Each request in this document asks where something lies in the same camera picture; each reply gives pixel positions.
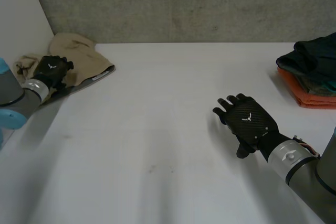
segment beige cloth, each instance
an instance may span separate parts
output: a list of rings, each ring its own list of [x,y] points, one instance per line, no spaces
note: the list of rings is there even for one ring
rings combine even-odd
[[[27,79],[33,77],[35,68],[42,58],[41,55],[28,54],[20,57],[20,59],[13,64],[14,75],[18,82],[24,83]]]
[[[96,43],[78,34],[58,33],[51,40],[49,52],[53,56],[66,57],[74,68],[63,78],[66,87],[80,85],[84,80],[104,72],[113,66],[103,55],[95,51]],[[19,82],[33,77],[42,56],[29,54],[19,58],[14,65],[14,75]]]

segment white tabletop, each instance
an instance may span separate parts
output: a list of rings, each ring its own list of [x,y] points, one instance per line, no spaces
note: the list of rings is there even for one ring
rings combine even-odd
[[[105,44],[116,71],[36,112],[0,152],[0,223],[322,223],[212,108],[244,93],[320,153],[336,123],[297,106],[293,44]]]

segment white logo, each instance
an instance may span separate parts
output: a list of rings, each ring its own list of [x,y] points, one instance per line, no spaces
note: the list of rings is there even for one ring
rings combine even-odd
[[[243,121],[252,121],[251,118],[252,118],[252,114],[250,113],[250,116],[247,119],[242,118],[242,120]]]
[[[56,66],[51,66],[49,63],[48,63],[48,66],[50,67],[50,69],[52,68],[55,68]]]

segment robotic arm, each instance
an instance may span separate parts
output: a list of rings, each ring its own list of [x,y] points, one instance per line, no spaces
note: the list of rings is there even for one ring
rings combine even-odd
[[[21,87],[4,59],[0,58],[0,127],[21,128],[47,97],[50,88],[64,86],[61,81],[73,68],[74,64],[65,57],[44,56],[33,78]]]
[[[218,99],[221,122],[239,140],[237,156],[260,150],[286,184],[326,223],[336,223],[336,129],[320,158],[306,143],[279,133],[274,119],[251,97],[239,94]]]

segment teal fabric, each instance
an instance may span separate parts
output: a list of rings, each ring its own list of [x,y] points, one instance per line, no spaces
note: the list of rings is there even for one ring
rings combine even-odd
[[[336,93],[336,81],[326,81],[322,84],[329,91]]]

